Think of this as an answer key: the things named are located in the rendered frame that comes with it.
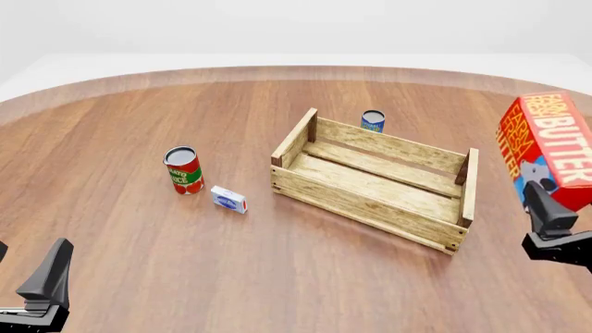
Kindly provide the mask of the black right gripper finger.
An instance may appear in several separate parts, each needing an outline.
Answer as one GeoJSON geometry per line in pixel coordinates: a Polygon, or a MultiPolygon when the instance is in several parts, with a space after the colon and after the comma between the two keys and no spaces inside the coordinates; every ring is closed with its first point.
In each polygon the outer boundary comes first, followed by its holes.
{"type": "Polygon", "coordinates": [[[562,238],[572,235],[578,214],[553,199],[537,182],[528,181],[524,188],[531,229],[540,238],[562,238]]]}

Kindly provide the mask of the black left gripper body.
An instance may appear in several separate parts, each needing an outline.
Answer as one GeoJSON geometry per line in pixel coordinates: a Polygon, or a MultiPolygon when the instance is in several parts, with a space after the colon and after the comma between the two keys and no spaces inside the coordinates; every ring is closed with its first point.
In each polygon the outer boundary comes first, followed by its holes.
{"type": "Polygon", "coordinates": [[[68,316],[69,310],[60,305],[31,311],[22,307],[0,307],[0,333],[60,333],[68,316]]]}

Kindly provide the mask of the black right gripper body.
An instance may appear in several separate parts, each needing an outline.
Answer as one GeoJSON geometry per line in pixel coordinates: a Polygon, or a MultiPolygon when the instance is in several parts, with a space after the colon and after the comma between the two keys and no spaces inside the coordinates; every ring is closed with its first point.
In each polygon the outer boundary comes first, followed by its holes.
{"type": "Polygon", "coordinates": [[[579,265],[592,273],[592,230],[548,240],[528,232],[522,246],[530,260],[579,265]]]}

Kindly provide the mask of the red butter box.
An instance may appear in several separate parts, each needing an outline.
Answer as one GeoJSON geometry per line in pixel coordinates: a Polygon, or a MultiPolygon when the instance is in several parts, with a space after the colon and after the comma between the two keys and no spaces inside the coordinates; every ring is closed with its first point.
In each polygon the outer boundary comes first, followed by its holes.
{"type": "Polygon", "coordinates": [[[592,131],[567,92],[517,97],[496,139],[522,204],[530,181],[570,210],[592,204],[592,131]]]}

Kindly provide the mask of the wooden slat tray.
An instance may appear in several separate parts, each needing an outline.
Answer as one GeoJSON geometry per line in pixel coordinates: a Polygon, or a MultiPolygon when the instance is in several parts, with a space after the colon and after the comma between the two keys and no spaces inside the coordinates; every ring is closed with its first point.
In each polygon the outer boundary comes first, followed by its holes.
{"type": "Polygon", "coordinates": [[[455,254],[475,218],[479,152],[458,154],[321,118],[271,155],[275,193],[455,254]]]}

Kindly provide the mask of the red tomato sauce tin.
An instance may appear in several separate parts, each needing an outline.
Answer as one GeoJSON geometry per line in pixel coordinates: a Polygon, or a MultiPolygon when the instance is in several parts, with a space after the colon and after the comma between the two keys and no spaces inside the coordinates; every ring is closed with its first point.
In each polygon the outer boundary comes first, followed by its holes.
{"type": "Polygon", "coordinates": [[[177,193],[194,194],[204,187],[204,175],[198,156],[190,146],[169,149],[164,155],[163,163],[177,193]]]}

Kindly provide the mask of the small white and blue box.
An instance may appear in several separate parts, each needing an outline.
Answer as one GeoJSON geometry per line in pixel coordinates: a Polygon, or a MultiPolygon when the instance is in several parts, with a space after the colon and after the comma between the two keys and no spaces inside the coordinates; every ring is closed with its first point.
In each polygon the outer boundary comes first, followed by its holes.
{"type": "Polygon", "coordinates": [[[244,214],[248,210],[246,197],[215,185],[211,188],[214,204],[226,207],[234,212],[244,214]]]}

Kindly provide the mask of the blue tin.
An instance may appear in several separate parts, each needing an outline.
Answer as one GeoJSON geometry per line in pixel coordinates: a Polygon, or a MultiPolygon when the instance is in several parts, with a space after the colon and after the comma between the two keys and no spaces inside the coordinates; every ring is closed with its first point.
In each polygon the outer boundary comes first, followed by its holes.
{"type": "Polygon", "coordinates": [[[366,110],[362,114],[361,128],[373,132],[382,133],[386,117],[384,113],[378,110],[366,110]]]}

